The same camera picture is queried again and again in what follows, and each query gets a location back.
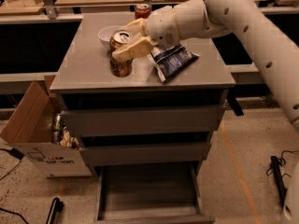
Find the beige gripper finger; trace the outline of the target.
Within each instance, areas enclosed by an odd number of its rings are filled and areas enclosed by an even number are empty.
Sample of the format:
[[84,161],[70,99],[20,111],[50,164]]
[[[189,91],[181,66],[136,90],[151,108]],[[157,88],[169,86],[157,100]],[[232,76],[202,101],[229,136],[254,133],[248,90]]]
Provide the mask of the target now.
[[152,40],[149,36],[134,38],[128,44],[112,52],[112,57],[120,62],[126,62],[135,58],[147,56],[158,42]]
[[146,35],[145,32],[145,19],[139,18],[137,20],[131,21],[128,24],[121,27],[122,30],[128,31],[132,35],[141,34]]

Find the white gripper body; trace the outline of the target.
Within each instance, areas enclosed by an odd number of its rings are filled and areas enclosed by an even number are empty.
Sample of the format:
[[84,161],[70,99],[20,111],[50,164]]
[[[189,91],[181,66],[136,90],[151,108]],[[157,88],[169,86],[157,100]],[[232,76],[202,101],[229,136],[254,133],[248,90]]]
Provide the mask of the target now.
[[170,6],[152,11],[146,18],[145,31],[146,35],[163,49],[179,44],[180,36],[175,12]]

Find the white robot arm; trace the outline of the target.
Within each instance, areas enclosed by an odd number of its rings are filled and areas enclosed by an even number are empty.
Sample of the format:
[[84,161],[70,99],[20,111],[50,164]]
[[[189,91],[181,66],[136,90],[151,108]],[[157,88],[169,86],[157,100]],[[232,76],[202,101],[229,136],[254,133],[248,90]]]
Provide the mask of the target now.
[[295,129],[299,129],[299,48],[268,20],[253,0],[189,0],[159,8],[123,27],[133,35],[112,52],[118,61],[174,47],[188,38],[234,34]]

